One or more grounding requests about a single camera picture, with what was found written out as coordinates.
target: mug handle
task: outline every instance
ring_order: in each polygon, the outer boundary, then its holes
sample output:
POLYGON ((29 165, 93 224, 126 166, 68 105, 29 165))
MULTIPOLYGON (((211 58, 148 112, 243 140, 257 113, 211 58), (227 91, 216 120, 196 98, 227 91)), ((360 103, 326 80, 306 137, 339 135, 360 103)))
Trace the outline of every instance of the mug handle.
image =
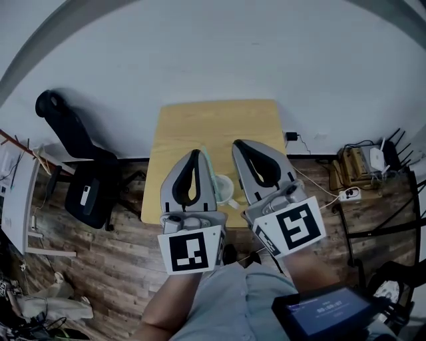
POLYGON ((240 209, 240 204, 238 204, 234 199, 229 200, 228 204, 236 210, 240 209))

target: white desk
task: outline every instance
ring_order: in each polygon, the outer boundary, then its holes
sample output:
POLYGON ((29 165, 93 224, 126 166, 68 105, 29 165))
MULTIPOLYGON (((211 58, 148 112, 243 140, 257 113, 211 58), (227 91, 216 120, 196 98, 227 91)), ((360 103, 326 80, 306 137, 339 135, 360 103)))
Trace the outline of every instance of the white desk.
POLYGON ((31 228, 31 201, 39 166, 37 159, 34 159, 28 153, 24 153, 16 168, 13 186, 8 188, 5 193, 1 229, 21 254, 28 252, 47 256, 75 257, 77 255, 76 252, 47 250, 28 246, 28 236, 43 237, 40 233, 29 231, 31 228))

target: beige pants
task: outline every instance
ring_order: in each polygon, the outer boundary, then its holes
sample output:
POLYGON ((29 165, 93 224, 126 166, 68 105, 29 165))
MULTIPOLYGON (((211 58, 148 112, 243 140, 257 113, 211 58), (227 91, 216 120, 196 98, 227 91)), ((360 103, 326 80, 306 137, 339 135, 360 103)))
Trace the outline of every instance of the beige pants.
POLYGON ((26 318, 36 317, 41 312, 47 312, 47 320, 57 320, 66 317, 68 320, 93 318, 90 304, 69 300, 74 290, 65 281, 39 291, 33 296, 18 297, 17 301, 22 315, 26 318))

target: chair backrest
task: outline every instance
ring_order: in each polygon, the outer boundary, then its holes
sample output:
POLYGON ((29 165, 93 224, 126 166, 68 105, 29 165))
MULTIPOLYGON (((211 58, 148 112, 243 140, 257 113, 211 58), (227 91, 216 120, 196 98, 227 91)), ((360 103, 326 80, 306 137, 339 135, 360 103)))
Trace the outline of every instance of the chair backrest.
POLYGON ((79 116, 60 94, 44 91, 35 102, 35 112, 47 121, 72 157, 98 158, 99 148, 94 146, 79 116))

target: office chair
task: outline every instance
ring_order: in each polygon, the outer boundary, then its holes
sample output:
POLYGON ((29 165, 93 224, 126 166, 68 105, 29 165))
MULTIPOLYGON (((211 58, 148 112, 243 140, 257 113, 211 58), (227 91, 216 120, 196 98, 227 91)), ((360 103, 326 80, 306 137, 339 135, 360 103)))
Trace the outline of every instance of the office chair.
POLYGON ((65 209, 81 222, 97 229, 105 225, 106 230, 114 230, 110 217, 117 203, 140 218, 140 212, 120 199, 120 193, 128 191, 127 186, 136 177, 144 180, 146 175, 138 171, 123 180, 117 157, 94 146, 79 116, 60 94, 43 92, 36 100, 35 112, 47 121, 72 157, 93 160, 79 163, 73 176, 61 175, 62 167, 56 167, 47 185, 47 200, 58 181, 69 182, 65 209))

